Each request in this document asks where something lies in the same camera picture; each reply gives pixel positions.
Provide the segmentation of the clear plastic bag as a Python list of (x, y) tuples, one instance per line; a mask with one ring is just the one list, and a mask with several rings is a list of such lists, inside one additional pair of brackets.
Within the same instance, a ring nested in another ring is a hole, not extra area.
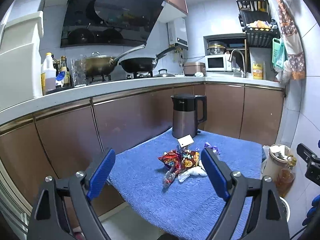
[(202, 176), (202, 177), (206, 177), (207, 173), (204, 169), (202, 169), (200, 166), (196, 166), (193, 168), (190, 168), (182, 173), (180, 173), (178, 175), (178, 181), (180, 183), (184, 182), (187, 178), (189, 178), (190, 176)]

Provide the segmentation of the purple wrapper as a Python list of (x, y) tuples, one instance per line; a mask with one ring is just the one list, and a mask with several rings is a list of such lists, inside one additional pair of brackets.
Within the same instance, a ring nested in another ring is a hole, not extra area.
[(220, 152), (219, 152), (217, 146), (213, 146), (213, 145), (211, 145), (209, 142), (206, 142), (206, 143), (204, 144), (204, 148), (210, 148), (210, 149), (212, 150), (213, 154), (214, 154), (218, 159), (220, 158)]

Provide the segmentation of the dark brown noodle snack bag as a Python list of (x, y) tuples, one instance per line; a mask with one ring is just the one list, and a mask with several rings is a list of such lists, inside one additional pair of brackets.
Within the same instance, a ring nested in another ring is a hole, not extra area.
[(176, 165), (176, 173), (182, 173), (193, 167), (197, 167), (200, 161), (199, 152), (192, 150), (185, 150), (178, 153), (178, 164)]

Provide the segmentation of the red chip snack bag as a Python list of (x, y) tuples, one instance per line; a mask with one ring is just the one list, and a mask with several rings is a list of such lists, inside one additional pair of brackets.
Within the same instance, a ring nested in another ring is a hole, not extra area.
[(162, 156), (158, 157), (167, 169), (173, 168), (173, 171), (179, 171), (181, 169), (181, 155), (176, 150), (170, 150), (164, 152)]

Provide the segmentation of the white paper card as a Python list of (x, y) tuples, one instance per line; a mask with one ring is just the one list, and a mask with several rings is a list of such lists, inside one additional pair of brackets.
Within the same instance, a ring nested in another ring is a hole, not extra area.
[(194, 143), (194, 140), (193, 138), (191, 137), (191, 135), (186, 135), (184, 137), (181, 137), (180, 139), (177, 140), (180, 147), (183, 148), (183, 147), (187, 147), (191, 144)]

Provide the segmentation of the round white-rimmed trash can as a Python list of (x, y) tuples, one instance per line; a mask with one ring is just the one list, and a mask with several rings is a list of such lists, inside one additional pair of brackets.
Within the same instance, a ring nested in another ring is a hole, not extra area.
[(289, 206), (288, 202), (283, 197), (279, 197), (279, 198), (280, 198), (280, 201), (285, 209), (284, 213), (285, 213), (286, 221), (289, 222), (290, 216), (291, 216), (290, 206)]

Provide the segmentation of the beige small trash bin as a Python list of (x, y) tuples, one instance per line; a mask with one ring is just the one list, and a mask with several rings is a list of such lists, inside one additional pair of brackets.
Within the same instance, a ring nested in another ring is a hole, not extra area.
[(261, 165), (262, 176), (269, 176), (273, 181), (276, 181), (280, 171), (289, 163), (288, 157), (291, 150), (283, 144), (274, 144), (271, 146), (263, 146), (266, 159)]

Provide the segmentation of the blue terry towel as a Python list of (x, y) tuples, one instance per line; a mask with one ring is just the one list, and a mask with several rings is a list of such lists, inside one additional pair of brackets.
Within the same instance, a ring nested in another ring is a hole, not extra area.
[[(260, 178), (261, 144), (202, 131), (194, 138), (192, 150), (205, 143), (216, 146), (220, 160), (231, 170), (248, 178)], [(124, 200), (149, 223), (180, 239), (206, 239), (217, 222), (225, 201), (218, 197), (209, 178), (190, 176), (177, 179), (167, 188), (167, 168), (159, 157), (178, 145), (168, 130), (116, 156), (108, 176)]]

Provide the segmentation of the brown base cabinets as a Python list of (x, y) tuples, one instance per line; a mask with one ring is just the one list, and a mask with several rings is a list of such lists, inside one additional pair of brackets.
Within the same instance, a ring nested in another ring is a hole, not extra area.
[(105, 148), (123, 152), (172, 126), (171, 96), (205, 95), (199, 128), (270, 145), (276, 140), (284, 90), (257, 85), (196, 83), (134, 89), (25, 111), (1, 126), (1, 171), (31, 209), (45, 176), (64, 178)]

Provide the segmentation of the yellow detergent bottle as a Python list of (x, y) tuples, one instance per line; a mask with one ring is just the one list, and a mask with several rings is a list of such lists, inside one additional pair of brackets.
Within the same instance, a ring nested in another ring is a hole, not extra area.
[(255, 80), (264, 79), (264, 68), (263, 65), (257, 62), (252, 63), (252, 75)]

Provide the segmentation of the brown black electric kettle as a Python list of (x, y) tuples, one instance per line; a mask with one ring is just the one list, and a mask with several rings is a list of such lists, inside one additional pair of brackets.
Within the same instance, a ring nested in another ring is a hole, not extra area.
[[(173, 103), (172, 136), (180, 139), (198, 134), (199, 124), (207, 121), (207, 97), (205, 95), (175, 94)], [(202, 102), (202, 118), (198, 118), (198, 102)]]

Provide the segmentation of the dark soy sauce bottle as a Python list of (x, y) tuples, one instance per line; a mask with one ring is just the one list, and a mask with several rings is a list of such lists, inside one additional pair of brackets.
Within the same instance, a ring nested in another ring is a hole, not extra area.
[(70, 87), (71, 78), (70, 78), (69, 69), (67, 67), (67, 58), (65, 56), (61, 56), (60, 74), (63, 76), (63, 87)]

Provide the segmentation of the clear glass pitcher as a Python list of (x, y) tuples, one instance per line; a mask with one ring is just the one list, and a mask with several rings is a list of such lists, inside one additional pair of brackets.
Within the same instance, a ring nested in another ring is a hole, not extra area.
[(71, 59), (71, 76), (74, 87), (86, 85), (86, 58)]

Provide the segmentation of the white gas water heater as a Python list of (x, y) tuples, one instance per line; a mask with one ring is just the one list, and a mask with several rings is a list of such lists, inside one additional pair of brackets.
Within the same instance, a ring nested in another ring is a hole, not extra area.
[(177, 18), (167, 23), (169, 44), (188, 50), (187, 30), (184, 18)]

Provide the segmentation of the black wall dish rack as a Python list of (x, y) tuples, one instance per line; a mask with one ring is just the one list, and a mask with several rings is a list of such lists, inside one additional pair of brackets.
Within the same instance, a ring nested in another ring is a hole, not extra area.
[(250, 47), (271, 48), (274, 38), (280, 38), (277, 23), (270, 15), (268, 0), (235, 0), (239, 21)]

